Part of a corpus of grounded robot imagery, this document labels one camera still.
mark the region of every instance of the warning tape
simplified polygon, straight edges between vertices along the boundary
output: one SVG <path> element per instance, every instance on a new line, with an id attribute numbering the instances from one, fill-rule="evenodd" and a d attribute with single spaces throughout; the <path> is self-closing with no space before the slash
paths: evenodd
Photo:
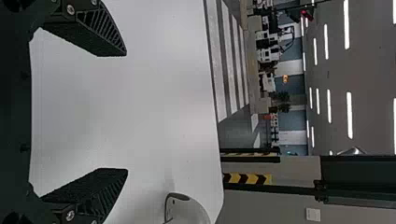
<path id="1" fill-rule="evenodd" d="M 222 157 L 277 157 L 277 153 L 221 153 Z"/>
<path id="2" fill-rule="evenodd" d="M 220 153 L 270 153 L 270 152 L 275 152 L 275 153 L 280 153 L 280 148 L 279 147 L 271 147 L 270 144 L 266 145 L 265 147 L 260 147 L 260 148 L 248 148 L 248 147 L 233 147 L 233 148 L 220 148 Z"/>
<path id="3" fill-rule="evenodd" d="M 224 184 L 272 185 L 272 175 L 224 173 Z"/>
<path id="4" fill-rule="evenodd" d="M 277 153 L 220 153 L 223 162 L 269 162 L 280 163 Z"/>

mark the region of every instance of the fluorescent light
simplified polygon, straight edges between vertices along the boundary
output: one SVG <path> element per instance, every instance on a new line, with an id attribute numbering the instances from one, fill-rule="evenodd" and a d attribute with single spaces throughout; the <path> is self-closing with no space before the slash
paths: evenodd
<path id="1" fill-rule="evenodd" d="M 311 109 L 314 108 L 314 103 L 312 102 L 312 88 L 309 88 L 309 105 Z"/>
<path id="2" fill-rule="evenodd" d="M 396 98 L 393 99 L 393 140 L 396 154 Z"/>
<path id="3" fill-rule="evenodd" d="M 327 24 L 324 24 L 324 53 L 326 60 L 329 60 L 329 37 L 327 33 Z"/>
<path id="4" fill-rule="evenodd" d="M 352 93 L 346 93 L 346 114 L 347 114 L 347 136 L 353 138 L 353 127 L 352 127 Z"/>
<path id="5" fill-rule="evenodd" d="M 315 57 L 315 65 L 318 65 L 318 49 L 317 49 L 317 39 L 314 38 L 314 57 Z"/>
<path id="6" fill-rule="evenodd" d="M 303 52 L 303 68 L 304 68 L 304 71 L 306 71 L 306 65 L 305 65 L 305 52 Z"/>
<path id="7" fill-rule="evenodd" d="M 312 147 L 315 147 L 315 132 L 314 132 L 314 127 L 311 127 L 311 140 L 312 140 Z"/>
<path id="8" fill-rule="evenodd" d="M 393 24 L 396 24 L 396 0 L 393 0 Z"/>
<path id="9" fill-rule="evenodd" d="M 303 17 L 301 17 L 301 36 L 304 36 L 304 18 Z"/>
<path id="10" fill-rule="evenodd" d="M 344 30 L 346 49 L 349 49 L 349 0 L 344 0 Z"/>
<path id="11" fill-rule="evenodd" d="M 317 113 L 320 114 L 319 89 L 317 88 Z"/>
<path id="12" fill-rule="evenodd" d="M 309 120 L 306 121 L 306 137 L 309 138 Z"/>
<path id="13" fill-rule="evenodd" d="M 327 120 L 332 123 L 332 94 L 327 90 Z"/>

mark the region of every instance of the bolt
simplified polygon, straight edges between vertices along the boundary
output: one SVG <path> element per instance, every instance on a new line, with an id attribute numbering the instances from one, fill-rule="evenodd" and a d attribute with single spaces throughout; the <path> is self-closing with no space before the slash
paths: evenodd
<path id="1" fill-rule="evenodd" d="M 67 13 L 69 13 L 69 15 L 73 16 L 74 14 L 76 14 L 76 10 L 72 5 L 67 5 L 66 8 L 67 8 Z"/>
<path id="2" fill-rule="evenodd" d="M 68 212 L 67 215 L 66 215 L 66 221 L 71 221 L 71 220 L 73 220 L 74 216 L 75 216 L 75 212 L 74 212 L 73 210 L 71 210 L 71 211 Z"/>

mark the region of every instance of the industrial machine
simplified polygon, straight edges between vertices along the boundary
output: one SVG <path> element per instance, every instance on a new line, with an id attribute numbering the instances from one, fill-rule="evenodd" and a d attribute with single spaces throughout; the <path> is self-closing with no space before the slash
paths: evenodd
<path id="1" fill-rule="evenodd" d="M 127 170 L 100 168 L 41 198 L 29 183 L 29 42 L 41 27 L 98 57 L 125 56 L 116 23 L 100 0 L 1 0 L 0 21 L 0 223 L 104 223 Z"/>
<path id="2" fill-rule="evenodd" d="M 287 14 L 293 21 L 299 23 L 300 18 L 306 17 L 310 21 L 314 19 L 314 11 L 318 4 L 328 2 L 324 0 L 314 4 L 298 5 L 295 7 L 276 8 L 271 0 L 253 1 L 253 14 L 249 16 L 262 17 L 262 30 L 256 32 L 257 60 L 261 68 L 274 67 L 280 57 L 294 43 L 294 27 L 278 27 L 278 17 Z M 292 39 L 287 44 L 281 44 L 282 35 L 291 35 Z"/>
<path id="3" fill-rule="evenodd" d="M 306 195 L 325 204 L 396 209 L 396 178 L 391 174 L 396 168 L 396 157 L 368 156 L 356 147 L 342 154 L 320 157 L 321 179 L 314 180 L 313 188 L 244 185 L 223 180 L 224 188 Z"/>

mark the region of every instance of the wall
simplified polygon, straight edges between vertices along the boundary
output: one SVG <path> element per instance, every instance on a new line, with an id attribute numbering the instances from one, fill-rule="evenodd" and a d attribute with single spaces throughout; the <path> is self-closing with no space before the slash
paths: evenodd
<path id="1" fill-rule="evenodd" d="M 279 113 L 279 130 L 281 131 L 303 131 L 305 125 L 305 111 L 295 110 L 289 113 Z"/>
<path id="2" fill-rule="evenodd" d="M 320 178 L 318 157 L 282 157 L 280 164 L 222 164 L 223 172 L 272 174 L 274 184 L 312 187 Z M 324 205 L 313 197 L 225 190 L 217 224 L 309 224 L 305 208 L 321 211 L 321 224 L 390 224 L 396 211 Z"/>
<path id="3" fill-rule="evenodd" d="M 295 0 L 274 0 L 274 4 L 279 5 L 279 4 L 285 4 L 289 2 L 294 2 Z"/>
<path id="4" fill-rule="evenodd" d="M 288 83 L 283 83 L 283 78 L 277 77 L 275 84 L 276 91 L 287 91 L 290 95 L 305 94 L 305 78 L 303 75 L 290 76 Z"/>

